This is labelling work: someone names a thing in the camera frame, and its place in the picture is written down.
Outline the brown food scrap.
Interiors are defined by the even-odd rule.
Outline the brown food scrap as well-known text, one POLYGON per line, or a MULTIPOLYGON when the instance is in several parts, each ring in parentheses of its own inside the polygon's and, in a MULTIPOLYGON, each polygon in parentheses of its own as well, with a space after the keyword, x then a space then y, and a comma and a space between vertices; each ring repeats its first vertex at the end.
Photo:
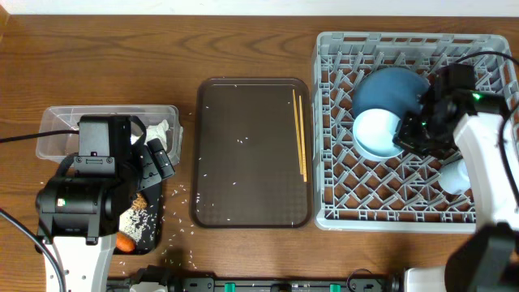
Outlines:
POLYGON ((145 210, 148 206, 148 202, 145 197, 138 192, 136 197, 132 200, 131 208, 135 211, 145 210))

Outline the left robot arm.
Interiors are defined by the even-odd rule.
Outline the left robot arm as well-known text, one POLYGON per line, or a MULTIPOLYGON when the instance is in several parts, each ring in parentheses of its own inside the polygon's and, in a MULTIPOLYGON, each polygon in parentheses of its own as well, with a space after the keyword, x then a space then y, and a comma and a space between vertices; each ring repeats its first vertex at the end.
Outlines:
POLYGON ((146 129, 134 115, 82 116, 78 152, 37 194, 46 290, 105 290, 120 216, 174 175, 161 142, 131 141, 133 127, 146 129))

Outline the orange carrot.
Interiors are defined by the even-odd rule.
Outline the orange carrot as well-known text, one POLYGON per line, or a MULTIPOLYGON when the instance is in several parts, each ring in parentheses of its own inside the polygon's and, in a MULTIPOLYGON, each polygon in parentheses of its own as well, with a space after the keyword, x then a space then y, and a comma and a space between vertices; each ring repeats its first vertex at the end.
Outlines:
POLYGON ((135 242, 122 232, 117 232, 116 248, 125 253, 132 253, 135 250, 135 242))

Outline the blue plate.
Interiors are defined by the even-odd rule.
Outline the blue plate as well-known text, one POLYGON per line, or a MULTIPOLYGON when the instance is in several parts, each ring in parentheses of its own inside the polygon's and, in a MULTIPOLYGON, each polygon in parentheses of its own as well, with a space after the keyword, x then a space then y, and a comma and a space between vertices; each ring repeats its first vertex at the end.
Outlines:
POLYGON ((419 98, 428 89, 429 83, 411 70, 388 67, 374 71, 354 90, 354 117, 372 109, 387 110, 399 118, 407 112, 419 114, 419 98))

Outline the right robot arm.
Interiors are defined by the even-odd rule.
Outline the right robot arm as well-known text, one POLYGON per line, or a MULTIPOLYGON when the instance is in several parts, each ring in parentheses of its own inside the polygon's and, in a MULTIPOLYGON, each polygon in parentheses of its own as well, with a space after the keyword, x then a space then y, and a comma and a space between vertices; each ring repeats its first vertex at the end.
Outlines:
POLYGON ((402 291, 516 291, 518 265, 518 153, 513 110, 504 97, 479 92, 474 68, 451 63, 440 69, 407 113, 394 143, 408 152, 442 157, 457 148, 465 162, 476 212, 476 231, 445 265, 409 268, 402 291))

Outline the white paper cup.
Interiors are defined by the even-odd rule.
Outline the white paper cup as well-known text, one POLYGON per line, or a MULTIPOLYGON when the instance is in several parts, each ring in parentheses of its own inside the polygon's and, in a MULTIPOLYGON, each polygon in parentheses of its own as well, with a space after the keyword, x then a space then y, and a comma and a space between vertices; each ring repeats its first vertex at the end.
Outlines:
POLYGON ((470 189, 470 179, 463 159, 451 162, 440 168, 438 183, 451 195, 461 195, 470 189))

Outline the light blue rice bowl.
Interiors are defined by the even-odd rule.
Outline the light blue rice bowl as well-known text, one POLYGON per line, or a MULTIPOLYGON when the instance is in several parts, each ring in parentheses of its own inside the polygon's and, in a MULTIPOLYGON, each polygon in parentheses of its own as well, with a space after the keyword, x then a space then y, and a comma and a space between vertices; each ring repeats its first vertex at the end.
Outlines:
POLYGON ((368 109, 354 120, 354 149, 369 161, 386 161, 404 150, 393 142, 401 119, 386 109, 368 109))

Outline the white tissue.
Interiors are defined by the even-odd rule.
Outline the white tissue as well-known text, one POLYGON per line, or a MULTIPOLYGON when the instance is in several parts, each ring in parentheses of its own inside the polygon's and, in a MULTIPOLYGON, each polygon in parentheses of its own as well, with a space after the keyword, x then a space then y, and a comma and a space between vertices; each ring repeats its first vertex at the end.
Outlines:
MULTIPOLYGON (((169 124, 164 119, 162 122, 158 123, 157 125, 151 125, 147 126, 146 128, 146 137, 145 137, 145 143, 154 140, 159 139, 161 142, 161 145, 164 149, 168 148, 167 145, 167 134, 166 132, 169 130, 169 124)), ((131 144, 135 144, 137 140, 141 137, 142 131, 138 126, 135 124, 132 124, 132 134, 131 134, 131 144)))

